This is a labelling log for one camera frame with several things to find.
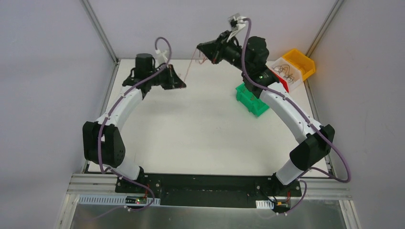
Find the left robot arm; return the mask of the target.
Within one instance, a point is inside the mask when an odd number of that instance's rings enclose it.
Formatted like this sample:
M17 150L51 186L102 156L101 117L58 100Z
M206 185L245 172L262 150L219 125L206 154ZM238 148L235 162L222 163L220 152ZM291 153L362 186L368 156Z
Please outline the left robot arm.
M127 186L134 193L145 189L146 180L140 177L143 168L126 152L120 131L153 86L164 90L186 87L169 60L167 51L156 51L156 56L137 54L135 66L123 81L117 99L103 115L85 122L82 128L85 159L98 164L102 171L110 169L119 177L128 178Z

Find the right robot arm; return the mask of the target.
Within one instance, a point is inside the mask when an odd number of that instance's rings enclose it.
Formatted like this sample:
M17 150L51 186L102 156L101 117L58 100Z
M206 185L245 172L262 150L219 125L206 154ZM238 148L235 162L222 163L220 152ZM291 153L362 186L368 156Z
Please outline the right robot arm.
M310 118L292 100L278 77L267 65L269 51L264 38L252 36L240 45L225 31L216 40L199 43L196 48L213 64L222 60L242 71L246 89L268 105L292 132L298 146L289 160L275 172L263 187L268 194L284 195L292 183L330 152L335 130Z

